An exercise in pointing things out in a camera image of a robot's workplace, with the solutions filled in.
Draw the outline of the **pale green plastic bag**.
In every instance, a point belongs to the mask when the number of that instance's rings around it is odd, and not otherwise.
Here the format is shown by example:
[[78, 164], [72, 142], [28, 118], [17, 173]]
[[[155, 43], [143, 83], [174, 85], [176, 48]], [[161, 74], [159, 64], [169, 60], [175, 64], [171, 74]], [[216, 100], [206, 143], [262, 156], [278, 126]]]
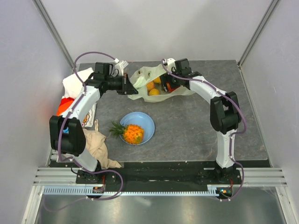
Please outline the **pale green plastic bag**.
[[180, 86], [174, 91], [167, 93], [161, 90], [161, 85], [159, 84], [158, 87], [159, 87], [160, 95], [150, 96], [148, 94], [146, 84], [148, 84], [149, 82], [153, 81], [155, 78], [163, 74], [167, 74], [167, 73], [162, 68], [162, 65], [156, 67], [146, 67], [146, 66], [141, 67], [129, 78], [134, 88], [138, 91], [138, 94], [128, 95], [128, 98], [131, 100], [137, 100], [143, 98], [145, 102], [157, 103], [157, 102], [162, 102], [174, 96], [190, 96], [195, 93], [183, 86]]

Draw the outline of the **fake pineapple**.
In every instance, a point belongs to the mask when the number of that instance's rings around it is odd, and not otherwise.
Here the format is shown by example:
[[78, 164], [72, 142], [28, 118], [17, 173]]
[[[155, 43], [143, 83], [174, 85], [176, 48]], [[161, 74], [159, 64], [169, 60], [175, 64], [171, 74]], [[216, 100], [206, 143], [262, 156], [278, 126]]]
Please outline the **fake pineapple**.
[[141, 144], [145, 134], [145, 130], [141, 126], [135, 124], [122, 125], [114, 121], [112, 121], [109, 132], [114, 137], [122, 137], [125, 142], [132, 145]]

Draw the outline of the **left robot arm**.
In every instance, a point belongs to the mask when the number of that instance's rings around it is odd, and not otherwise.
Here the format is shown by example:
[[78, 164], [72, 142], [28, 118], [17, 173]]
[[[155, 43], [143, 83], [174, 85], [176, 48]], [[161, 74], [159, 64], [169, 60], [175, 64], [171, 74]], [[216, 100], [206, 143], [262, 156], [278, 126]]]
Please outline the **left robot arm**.
[[83, 82], [78, 97], [60, 116], [50, 118], [50, 143], [58, 152], [58, 159], [73, 161], [86, 171], [91, 183], [99, 183], [103, 173], [97, 169], [98, 161], [86, 149], [86, 137], [82, 122], [91, 107], [106, 91], [116, 91], [120, 95], [138, 94], [124, 73], [128, 62], [96, 63], [95, 72]]

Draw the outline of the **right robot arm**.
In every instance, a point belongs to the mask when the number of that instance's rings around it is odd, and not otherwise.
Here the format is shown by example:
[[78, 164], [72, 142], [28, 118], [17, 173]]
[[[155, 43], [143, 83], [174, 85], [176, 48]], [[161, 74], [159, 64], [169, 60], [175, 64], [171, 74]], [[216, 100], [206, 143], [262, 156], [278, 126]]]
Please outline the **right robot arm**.
[[218, 183], [226, 183], [231, 178], [230, 171], [235, 164], [234, 141], [243, 116], [235, 92], [225, 92], [199, 72], [192, 71], [188, 59], [161, 61], [165, 73], [160, 77], [162, 90], [167, 93], [185, 87], [201, 96], [210, 105], [210, 123], [217, 133], [217, 157], [214, 178]]

